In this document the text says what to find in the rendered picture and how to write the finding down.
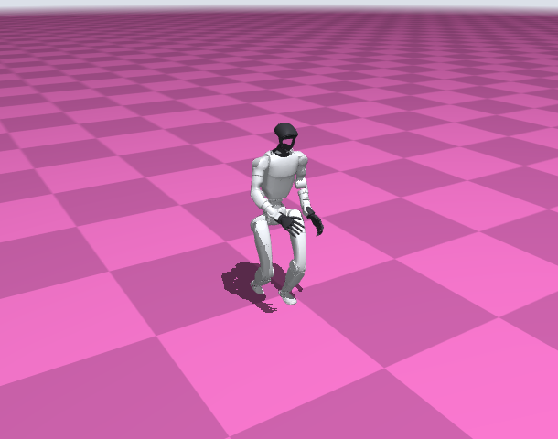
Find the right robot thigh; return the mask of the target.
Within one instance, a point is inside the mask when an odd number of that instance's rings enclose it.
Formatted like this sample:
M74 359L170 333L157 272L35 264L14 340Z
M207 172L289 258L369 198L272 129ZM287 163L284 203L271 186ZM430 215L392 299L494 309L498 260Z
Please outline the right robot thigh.
M251 229L254 234L254 242L259 255L261 270L265 276L264 280L274 276L272 244L270 231L265 214L251 221Z

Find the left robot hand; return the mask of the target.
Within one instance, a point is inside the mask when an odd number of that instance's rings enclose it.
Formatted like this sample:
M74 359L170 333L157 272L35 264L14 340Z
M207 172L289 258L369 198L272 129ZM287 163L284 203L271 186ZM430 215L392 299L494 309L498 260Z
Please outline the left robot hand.
M317 228L317 236L319 236L324 229L321 219L315 215L315 212L310 207L306 207L306 211L308 212L307 218L312 220L314 226Z

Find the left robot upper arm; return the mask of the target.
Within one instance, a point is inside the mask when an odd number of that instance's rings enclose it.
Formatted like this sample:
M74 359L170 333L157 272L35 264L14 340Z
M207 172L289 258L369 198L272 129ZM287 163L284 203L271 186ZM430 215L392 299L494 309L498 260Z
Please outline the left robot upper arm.
M295 188L306 188L306 164L307 157L301 151L295 151L299 158L299 163L296 171Z

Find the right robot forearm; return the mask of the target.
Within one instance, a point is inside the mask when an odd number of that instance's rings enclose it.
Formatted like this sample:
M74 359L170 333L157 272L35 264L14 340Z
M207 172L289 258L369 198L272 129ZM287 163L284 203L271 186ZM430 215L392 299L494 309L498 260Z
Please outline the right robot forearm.
M259 190L254 190L252 192L252 199L256 206L259 209L262 209L268 216L272 219L278 220L278 218L282 215L277 211L276 208L273 208L273 205L269 202L267 198L264 198Z

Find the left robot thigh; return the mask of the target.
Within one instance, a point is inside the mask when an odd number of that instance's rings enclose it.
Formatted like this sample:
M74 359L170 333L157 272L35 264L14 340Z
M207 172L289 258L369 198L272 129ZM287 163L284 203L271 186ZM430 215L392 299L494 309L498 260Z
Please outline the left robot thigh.
M295 216L301 218L302 220L298 220L298 219L293 219L293 220L297 221L298 223L302 224L305 227L302 213L299 210L286 209L286 217L287 216L289 217ZM294 237L289 233L290 240L293 247L293 252L294 252L294 259L290 261L289 267L291 268L293 273L302 273L306 266L306 230L305 228L302 228L297 224L295 225L303 232L301 232L300 230L292 226L292 228L294 228L299 233L298 235L293 230L289 229L296 236Z

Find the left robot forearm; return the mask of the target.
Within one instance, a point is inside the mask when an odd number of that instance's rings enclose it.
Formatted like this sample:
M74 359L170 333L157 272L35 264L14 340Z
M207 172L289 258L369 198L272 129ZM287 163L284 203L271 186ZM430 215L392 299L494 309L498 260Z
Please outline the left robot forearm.
M302 213L307 216L308 212L306 211L306 207L310 207L310 200L309 200L309 196L308 196L308 188L307 188L307 182L306 182L306 188L302 188L298 191L298 196L300 198L300 205L302 208ZM312 209L312 208L311 208Z

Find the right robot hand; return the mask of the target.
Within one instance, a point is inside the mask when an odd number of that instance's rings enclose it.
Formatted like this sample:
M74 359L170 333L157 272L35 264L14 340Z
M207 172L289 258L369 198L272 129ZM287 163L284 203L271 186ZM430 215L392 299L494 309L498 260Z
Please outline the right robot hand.
M283 214L282 212L279 212L279 213L281 213L282 215L278 218L278 220L276 220L276 219L274 219L274 220L275 220L277 223L281 224L281 225L283 226L283 228L284 228L285 230L287 230L291 235L293 235L294 237L296 237L296 236L293 234L293 232L291 232L289 229L293 230L296 234L299 235L299 233L298 233L294 228L292 228L292 226L295 227L296 229L300 230L301 232L303 232L301 229L299 229L299 228L295 225L295 224L297 224L297 225L301 226L302 228L304 228L304 226L303 226L302 224L300 224L300 223L298 223L297 221L295 221L295 220L302 220L301 218L295 217L295 216L292 216L292 217L287 216L287 217L286 217L285 214ZM295 224L294 224L294 223L295 223Z

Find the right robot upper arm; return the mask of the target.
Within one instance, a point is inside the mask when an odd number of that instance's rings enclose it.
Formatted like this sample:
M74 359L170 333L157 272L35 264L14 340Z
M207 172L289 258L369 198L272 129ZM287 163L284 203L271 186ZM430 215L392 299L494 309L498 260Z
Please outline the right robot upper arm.
M264 197L264 193L260 190L263 183L264 170L269 166L269 156L258 157L252 161L252 185L251 197L254 190L259 190ZM253 200L253 199L252 199Z

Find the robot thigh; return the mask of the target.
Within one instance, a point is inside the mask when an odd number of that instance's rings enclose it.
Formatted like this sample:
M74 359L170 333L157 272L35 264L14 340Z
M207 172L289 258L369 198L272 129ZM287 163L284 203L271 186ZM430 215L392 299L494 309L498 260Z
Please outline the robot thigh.
M261 270L265 276L264 280L274 276L272 244L270 231L265 214L251 221L251 229L254 234L254 242L259 255Z
M298 219L293 219L293 220L297 221L298 223L302 224L305 227L302 213L299 210L286 209L286 217L287 216L289 217L295 216L301 218L302 220L298 220ZM306 230L305 228L302 228L297 224L295 225L303 232L301 232L300 230L292 226L292 228L294 228L299 233L298 235L293 230L289 229L296 236L294 237L289 233L290 240L293 247L293 252L294 252L294 259L290 261L289 267L291 268L293 273L302 273L306 266Z

